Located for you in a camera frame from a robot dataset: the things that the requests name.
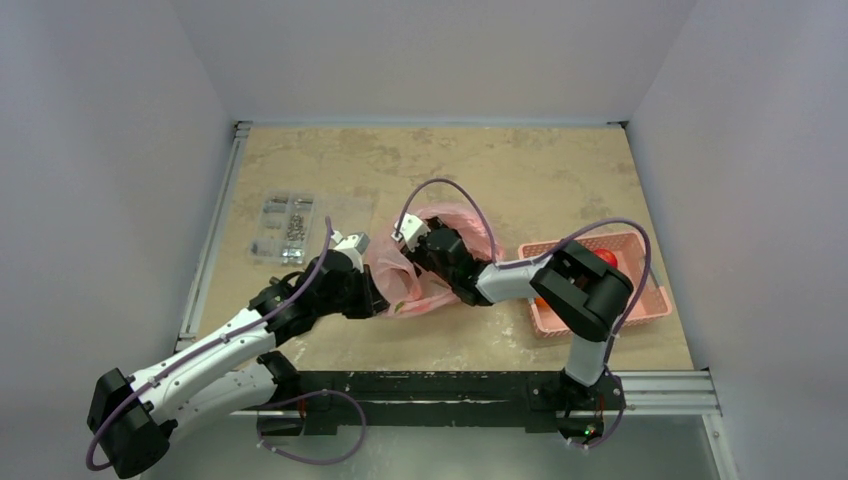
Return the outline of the pink plastic bag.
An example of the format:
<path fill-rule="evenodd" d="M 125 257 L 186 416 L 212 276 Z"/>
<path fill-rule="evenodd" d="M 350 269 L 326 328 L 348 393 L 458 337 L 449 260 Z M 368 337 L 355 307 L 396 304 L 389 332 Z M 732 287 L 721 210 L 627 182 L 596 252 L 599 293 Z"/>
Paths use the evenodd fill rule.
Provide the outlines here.
<path fill-rule="evenodd" d="M 439 218 L 458 231 L 474 258 L 491 258 L 489 236 L 471 206 L 460 203 L 430 204 L 415 207 L 411 213 L 421 219 Z M 459 303 L 460 299 L 445 281 L 433 273 L 416 270 L 391 238 L 393 232 L 392 222 L 375 230 L 365 254 L 365 263 L 370 268 L 376 287 L 389 302 L 385 315 L 414 317 Z"/>

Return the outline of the red fake fruit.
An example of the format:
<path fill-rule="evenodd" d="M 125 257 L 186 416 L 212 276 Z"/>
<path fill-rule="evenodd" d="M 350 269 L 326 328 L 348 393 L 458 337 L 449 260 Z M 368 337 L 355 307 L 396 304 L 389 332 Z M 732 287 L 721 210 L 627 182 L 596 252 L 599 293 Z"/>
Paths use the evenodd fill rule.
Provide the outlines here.
<path fill-rule="evenodd" d="M 618 266 L 619 266 L 618 258 L 611 250 L 599 248 L 599 249 L 595 249 L 593 251 L 593 253 L 598 258 L 600 258 L 601 260 L 606 262 L 608 265 L 610 265 L 611 267 L 618 268 Z"/>

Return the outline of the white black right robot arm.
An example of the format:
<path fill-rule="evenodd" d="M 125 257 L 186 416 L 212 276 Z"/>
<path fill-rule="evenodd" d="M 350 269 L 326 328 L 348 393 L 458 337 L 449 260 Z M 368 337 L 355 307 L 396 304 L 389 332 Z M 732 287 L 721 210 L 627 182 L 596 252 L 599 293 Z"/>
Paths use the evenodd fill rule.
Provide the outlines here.
<path fill-rule="evenodd" d="M 435 274 L 464 304 L 544 300 L 575 336 L 561 381 L 564 399 L 584 407 L 599 396 L 614 327 L 634 293 L 616 267 L 575 240 L 523 260 L 477 259 L 459 232 L 437 218 L 407 215 L 394 238 L 405 258 Z"/>

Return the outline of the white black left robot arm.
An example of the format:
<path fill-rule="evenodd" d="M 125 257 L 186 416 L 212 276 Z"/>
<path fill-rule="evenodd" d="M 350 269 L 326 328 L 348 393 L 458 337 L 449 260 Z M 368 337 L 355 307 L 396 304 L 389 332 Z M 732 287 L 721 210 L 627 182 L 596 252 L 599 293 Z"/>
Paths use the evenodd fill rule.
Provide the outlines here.
<path fill-rule="evenodd" d="M 220 416 L 251 407 L 293 407 L 303 416 L 310 399 L 332 390 L 304 383 L 280 346 L 324 317 L 368 319 L 387 308 L 364 248 L 345 239 L 323 250 L 305 270 L 271 279 L 195 344 L 132 374 L 104 373 L 87 414 L 93 438 L 86 467 L 130 479 L 160 461 L 177 439 Z"/>

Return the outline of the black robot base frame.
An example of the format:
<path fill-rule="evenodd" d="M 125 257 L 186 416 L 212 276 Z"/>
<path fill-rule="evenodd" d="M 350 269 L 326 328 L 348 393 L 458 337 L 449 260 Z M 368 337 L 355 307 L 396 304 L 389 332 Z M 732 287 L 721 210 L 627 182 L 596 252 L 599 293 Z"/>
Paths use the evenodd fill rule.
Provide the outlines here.
<path fill-rule="evenodd" d="M 626 400 L 608 372 L 589 388 L 562 371 L 297 371 L 265 354 L 271 399 L 256 426 L 272 437 L 334 435 L 342 426 L 521 428 L 592 445 Z"/>

